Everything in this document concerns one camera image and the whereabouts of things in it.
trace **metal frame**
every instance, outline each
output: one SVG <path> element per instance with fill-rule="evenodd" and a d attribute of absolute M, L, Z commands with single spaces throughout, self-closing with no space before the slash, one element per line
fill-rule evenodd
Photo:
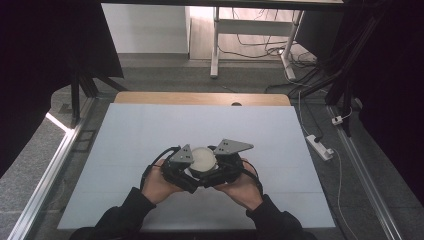
<path fill-rule="evenodd" d="M 252 21 L 240 19 L 220 19 L 219 7 L 213 8 L 214 18 L 214 38 L 211 57 L 211 78 L 218 78 L 219 64 L 219 34 L 244 34 L 244 35 L 271 35 L 289 37 L 285 50 L 281 54 L 284 70 L 289 80 L 295 80 L 292 66 L 289 61 L 290 49 L 293 45 L 294 37 L 299 28 L 303 11 L 300 11 L 294 22 L 273 22 L 273 21 Z"/>
<path fill-rule="evenodd" d="M 334 114 L 330 106 L 327 106 L 327 111 L 328 115 L 330 115 L 332 118 L 337 115 Z M 342 140 L 342 143 L 348 153 L 350 161 L 355 168 L 356 174 L 362 183 L 362 187 L 364 188 L 365 193 L 367 194 L 368 199 L 370 200 L 371 205 L 373 206 L 375 213 L 380 220 L 387 239 L 402 240 L 402 234 L 400 233 L 398 226 L 396 225 L 396 222 L 386 205 L 386 202 L 378 191 L 374 180 L 372 179 L 371 174 L 368 172 L 368 168 L 362 160 L 362 157 L 359 154 L 359 151 L 353 143 L 352 139 L 347 136 L 341 127 L 337 127 L 337 133 L 339 134 L 339 137 Z"/>
<path fill-rule="evenodd" d="M 54 154 L 49 166 L 41 177 L 40 182 L 34 190 L 31 198 L 29 199 L 25 209 L 22 211 L 21 216 L 15 224 L 12 232 L 10 233 L 8 240 L 24 239 L 31 229 L 37 214 L 46 199 L 50 188 L 52 187 L 56 176 L 59 174 L 68 153 L 71 151 L 72 145 L 74 144 L 79 132 L 84 125 L 87 115 L 91 110 L 94 98 L 87 98 L 81 110 L 81 120 L 75 126 L 74 129 L 70 129 L 62 139 L 56 153 Z"/>

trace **black sleeve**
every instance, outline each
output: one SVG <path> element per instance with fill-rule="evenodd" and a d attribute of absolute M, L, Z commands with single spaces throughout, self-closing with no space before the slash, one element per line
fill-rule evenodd
<path fill-rule="evenodd" d="M 280 212 L 268 195 L 264 195 L 263 200 L 264 202 L 252 212 L 246 211 L 246 215 L 255 223 L 259 240 L 310 239 L 312 234 L 305 233 L 293 215 Z"/>
<path fill-rule="evenodd" d="M 130 239 L 138 233 L 144 217 L 155 207 L 139 189 L 133 187 L 121 207 L 110 208 L 95 227 L 78 229 L 70 240 Z"/>

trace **white plug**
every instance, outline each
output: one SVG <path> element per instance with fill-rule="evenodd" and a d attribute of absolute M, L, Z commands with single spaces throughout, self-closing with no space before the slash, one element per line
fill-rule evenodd
<path fill-rule="evenodd" d="M 341 116 L 335 117 L 331 119 L 331 122 L 333 122 L 333 125 L 339 125 L 343 122 L 343 118 Z"/>
<path fill-rule="evenodd" d="M 314 135 L 309 135 L 306 137 L 308 143 L 315 149 L 315 151 L 319 154 L 322 160 L 327 161 L 333 158 L 333 149 L 326 149 L 321 142 L 315 142 L 316 137 Z"/>

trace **person's right hand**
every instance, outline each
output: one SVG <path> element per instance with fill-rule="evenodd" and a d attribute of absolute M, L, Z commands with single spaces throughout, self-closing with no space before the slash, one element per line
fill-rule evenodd
<path fill-rule="evenodd" d="M 256 175 L 255 170 L 248 163 L 243 162 L 246 170 Z M 233 183 L 225 183 L 214 187 L 216 190 L 227 194 L 234 202 L 249 211 L 255 210 L 262 202 L 262 196 L 255 181 L 242 173 Z"/>

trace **wooden edge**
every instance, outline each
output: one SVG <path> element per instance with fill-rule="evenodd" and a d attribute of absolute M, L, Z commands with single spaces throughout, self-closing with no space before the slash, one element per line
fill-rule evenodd
<path fill-rule="evenodd" d="M 291 106 L 289 98 L 283 94 L 250 93 L 119 92 L 114 103 Z"/>

